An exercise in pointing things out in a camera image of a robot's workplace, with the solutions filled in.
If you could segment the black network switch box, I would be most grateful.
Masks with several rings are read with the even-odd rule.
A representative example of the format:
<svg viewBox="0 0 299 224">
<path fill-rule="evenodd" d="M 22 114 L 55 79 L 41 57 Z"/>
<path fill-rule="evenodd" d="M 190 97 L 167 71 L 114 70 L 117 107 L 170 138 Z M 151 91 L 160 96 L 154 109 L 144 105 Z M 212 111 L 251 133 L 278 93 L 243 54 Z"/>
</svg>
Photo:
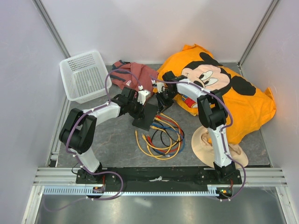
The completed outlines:
<svg viewBox="0 0 299 224">
<path fill-rule="evenodd" d="M 145 131 L 149 131 L 151 124 L 157 114 L 158 106 L 153 104 L 146 104 L 143 110 L 143 118 L 134 119 L 132 125 Z"/>
</svg>

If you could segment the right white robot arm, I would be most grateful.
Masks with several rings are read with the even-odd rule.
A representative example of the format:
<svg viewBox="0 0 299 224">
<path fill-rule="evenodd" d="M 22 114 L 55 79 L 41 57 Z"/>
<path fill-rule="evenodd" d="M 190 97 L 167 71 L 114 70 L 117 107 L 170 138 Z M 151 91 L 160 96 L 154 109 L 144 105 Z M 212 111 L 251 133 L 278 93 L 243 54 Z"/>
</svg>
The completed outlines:
<svg viewBox="0 0 299 224">
<path fill-rule="evenodd" d="M 199 120 L 207 128 L 214 148 L 214 178 L 226 183 L 236 171 L 235 160 L 231 157 L 226 128 L 232 126 L 233 118 L 225 106 L 222 94 L 209 91 L 191 82 L 186 76 L 176 77 L 172 72 L 163 75 L 163 80 L 152 79 L 158 91 L 158 102 L 167 109 L 178 94 L 186 95 L 197 102 Z"/>
</svg>

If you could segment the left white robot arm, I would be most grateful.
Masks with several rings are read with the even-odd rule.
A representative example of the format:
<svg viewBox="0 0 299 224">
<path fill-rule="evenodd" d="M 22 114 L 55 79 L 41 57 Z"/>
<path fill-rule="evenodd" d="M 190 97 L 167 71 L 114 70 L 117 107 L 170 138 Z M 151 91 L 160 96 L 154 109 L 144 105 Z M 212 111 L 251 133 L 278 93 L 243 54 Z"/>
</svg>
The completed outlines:
<svg viewBox="0 0 299 224">
<path fill-rule="evenodd" d="M 92 150 L 95 128 L 107 120 L 128 113 L 135 119 L 144 118 L 144 105 L 150 91 L 125 87 L 122 92 L 95 108 L 80 110 L 72 109 L 59 134 L 59 140 L 65 145 L 67 153 L 77 158 L 84 168 L 86 178 L 91 183 L 99 183 L 103 173 L 101 163 Z"/>
</svg>

